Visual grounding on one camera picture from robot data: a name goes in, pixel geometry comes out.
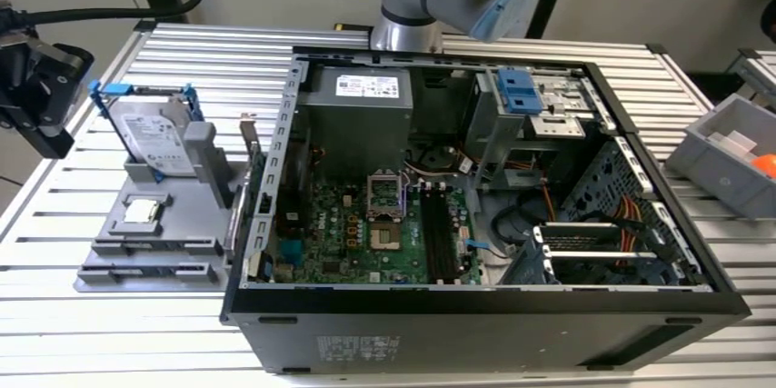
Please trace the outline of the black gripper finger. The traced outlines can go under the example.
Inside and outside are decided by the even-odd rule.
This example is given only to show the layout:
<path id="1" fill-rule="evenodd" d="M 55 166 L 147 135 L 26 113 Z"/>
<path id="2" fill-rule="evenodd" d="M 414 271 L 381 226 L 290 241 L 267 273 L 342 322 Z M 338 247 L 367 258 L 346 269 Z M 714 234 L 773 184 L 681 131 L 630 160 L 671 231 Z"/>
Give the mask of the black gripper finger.
<path id="1" fill-rule="evenodd" d="M 23 134 L 47 159 L 62 159 L 74 146 L 66 124 L 79 87 L 94 64 L 93 53 L 73 45 L 30 41 L 30 65 L 21 86 Z"/>

